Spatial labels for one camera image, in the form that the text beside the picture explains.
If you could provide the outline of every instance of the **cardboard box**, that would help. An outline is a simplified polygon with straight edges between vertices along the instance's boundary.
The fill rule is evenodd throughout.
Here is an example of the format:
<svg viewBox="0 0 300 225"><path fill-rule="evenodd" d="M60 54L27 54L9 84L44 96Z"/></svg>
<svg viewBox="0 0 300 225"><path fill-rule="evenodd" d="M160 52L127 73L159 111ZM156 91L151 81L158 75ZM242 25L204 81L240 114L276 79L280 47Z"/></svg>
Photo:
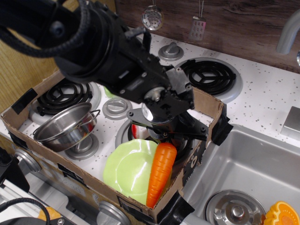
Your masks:
<svg viewBox="0 0 300 225"><path fill-rule="evenodd" d="M199 142L198 146L186 160L184 167L180 170L167 192L159 200L155 208L150 209L145 205L116 192L114 189L68 161L68 159L18 131L18 128L28 118L29 110L27 106L63 78L64 77L60 72L56 72L52 76L48 77L42 83L25 93L24 96L22 96L20 100L9 108L1 117L6 128L11 133L14 142L26 149L41 164L44 170L42 172L45 176L47 176L45 171L51 168L52 171L54 170L55 173L58 174L57 176L53 176L52 179L67 186L67 188L69 188L70 191L73 191L76 196L93 205L95 208L98 207L97 201L100 200L106 200L113 203L127 214L133 225L142 223L171 224L172 217L179 216L184 218L192 212L193 209L190 209L189 205L181 197L182 189L195 166L199 165L201 162L202 154L206 145L211 140L212 129L215 127L222 115L224 104L220 100L203 91L194 90L195 109L213 118L213 121L209 126L208 140L206 142ZM82 195L78 191L74 191L74 189L70 188L70 185L68 187L68 182L73 182L79 187L79 189L82 188L85 193L89 193L89 196L86 194ZM92 193L97 195L97 201L95 201L94 197L90 197Z"/></svg>

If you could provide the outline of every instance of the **burner grate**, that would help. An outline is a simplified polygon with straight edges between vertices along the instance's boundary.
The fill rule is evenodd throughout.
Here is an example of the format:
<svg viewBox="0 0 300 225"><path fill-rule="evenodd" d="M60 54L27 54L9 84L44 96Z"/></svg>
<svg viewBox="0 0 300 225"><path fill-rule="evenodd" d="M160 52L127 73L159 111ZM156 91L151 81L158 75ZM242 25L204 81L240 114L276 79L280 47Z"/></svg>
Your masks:
<svg viewBox="0 0 300 225"><path fill-rule="evenodd" d="M37 112L41 116L54 116L89 98L92 98L92 93L88 83L80 84L64 79L37 99Z"/></svg>
<svg viewBox="0 0 300 225"><path fill-rule="evenodd" d="M194 87L211 95L229 90L236 79L236 74L220 62L188 60L181 68Z"/></svg>

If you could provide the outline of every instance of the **wooden backsplash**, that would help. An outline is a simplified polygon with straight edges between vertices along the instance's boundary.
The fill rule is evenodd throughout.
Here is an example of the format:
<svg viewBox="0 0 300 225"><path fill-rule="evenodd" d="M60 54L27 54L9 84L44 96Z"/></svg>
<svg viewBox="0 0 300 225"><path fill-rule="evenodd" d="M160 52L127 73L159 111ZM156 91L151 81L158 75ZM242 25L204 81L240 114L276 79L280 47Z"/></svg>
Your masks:
<svg viewBox="0 0 300 225"><path fill-rule="evenodd" d="M137 27L143 25L142 12L152 1L116 0L115 4L127 25ZM188 39L193 16L199 13L198 0L156 0L156 5L162 9L165 22L161 29L151 31L154 34L300 74L296 61L300 34L288 55L276 52L282 27L300 8L300 1L205 0L202 16L206 28L199 42Z"/></svg>

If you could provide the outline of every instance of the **stainless steel pot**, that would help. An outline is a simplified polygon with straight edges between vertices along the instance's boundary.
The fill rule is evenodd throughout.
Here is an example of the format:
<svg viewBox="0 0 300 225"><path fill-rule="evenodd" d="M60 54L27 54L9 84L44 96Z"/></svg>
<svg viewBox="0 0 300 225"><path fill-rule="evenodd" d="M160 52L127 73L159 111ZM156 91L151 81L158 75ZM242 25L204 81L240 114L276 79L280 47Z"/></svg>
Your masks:
<svg viewBox="0 0 300 225"><path fill-rule="evenodd" d="M91 111L91 103L76 104L41 125L33 132L33 138L55 152L67 150L90 134L99 114L100 110Z"/></svg>

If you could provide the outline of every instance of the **faucet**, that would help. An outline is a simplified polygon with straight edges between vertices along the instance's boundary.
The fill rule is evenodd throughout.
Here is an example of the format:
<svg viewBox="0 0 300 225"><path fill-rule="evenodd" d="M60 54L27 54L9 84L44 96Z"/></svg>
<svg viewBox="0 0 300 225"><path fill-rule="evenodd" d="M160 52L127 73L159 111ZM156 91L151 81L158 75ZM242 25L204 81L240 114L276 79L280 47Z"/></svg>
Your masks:
<svg viewBox="0 0 300 225"><path fill-rule="evenodd" d="M276 51L281 54L288 54L294 43L298 30L300 29L300 9L296 11L283 27Z"/></svg>

